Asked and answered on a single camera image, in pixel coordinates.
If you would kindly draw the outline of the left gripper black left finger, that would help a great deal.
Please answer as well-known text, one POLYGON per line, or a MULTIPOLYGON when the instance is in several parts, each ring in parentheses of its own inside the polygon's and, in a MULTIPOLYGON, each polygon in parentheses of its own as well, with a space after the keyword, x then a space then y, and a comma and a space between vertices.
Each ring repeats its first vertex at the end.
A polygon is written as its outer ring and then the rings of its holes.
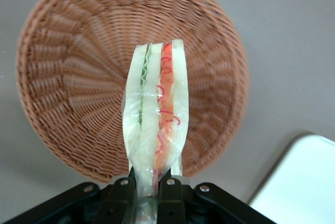
POLYGON ((101 189, 81 183, 6 223, 131 223, 135 172, 112 178, 101 189))

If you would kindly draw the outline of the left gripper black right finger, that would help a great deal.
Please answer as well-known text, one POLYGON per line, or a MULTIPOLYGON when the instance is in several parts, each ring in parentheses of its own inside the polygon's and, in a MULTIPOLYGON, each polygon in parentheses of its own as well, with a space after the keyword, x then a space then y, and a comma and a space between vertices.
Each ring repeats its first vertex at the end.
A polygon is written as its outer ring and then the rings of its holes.
POLYGON ((213 183, 194 188, 167 173, 159 182, 158 223, 273 223, 213 183))

